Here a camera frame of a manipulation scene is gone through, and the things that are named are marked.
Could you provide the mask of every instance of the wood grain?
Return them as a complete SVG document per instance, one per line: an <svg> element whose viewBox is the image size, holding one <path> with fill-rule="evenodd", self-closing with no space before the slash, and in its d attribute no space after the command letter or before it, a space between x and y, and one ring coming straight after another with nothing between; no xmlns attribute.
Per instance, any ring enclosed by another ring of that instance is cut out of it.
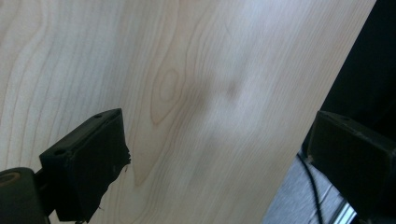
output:
<svg viewBox="0 0 396 224"><path fill-rule="evenodd" d="M92 223L259 223L374 2L1 1L0 168L121 107Z"/></svg>

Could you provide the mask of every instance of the black cable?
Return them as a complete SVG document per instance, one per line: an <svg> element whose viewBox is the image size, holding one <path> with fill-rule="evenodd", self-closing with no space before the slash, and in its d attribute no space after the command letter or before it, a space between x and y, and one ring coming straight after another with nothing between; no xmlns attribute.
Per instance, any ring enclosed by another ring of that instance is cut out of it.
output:
<svg viewBox="0 0 396 224"><path fill-rule="evenodd" d="M303 165L303 167L305 169L305 172L308 175L309 180L311 182L312 190L314 191L315 205L317 207L317 215L318 215L319 224L324 224L323 215L321 213L321 208L320 208L320 200L319 200L319 195L318 195L318 188L317 188L317 184L315 182L315 178L312 175L311 171L309 170L309 167L305 163L304 159L300 156L300 154L297 154L297 157L300 160L301 164Z"/></svg>

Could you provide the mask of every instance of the wooden board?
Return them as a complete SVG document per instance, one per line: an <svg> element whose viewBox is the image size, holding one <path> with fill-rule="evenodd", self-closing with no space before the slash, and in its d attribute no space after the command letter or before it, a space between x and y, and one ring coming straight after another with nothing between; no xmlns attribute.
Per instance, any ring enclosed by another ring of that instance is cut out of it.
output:
<svg viewBox="0 0 396 224"><path fill-rule="evenodd" d="M1 1L0 168L121 107L92 223L259 223L374 2Z"/></svg>

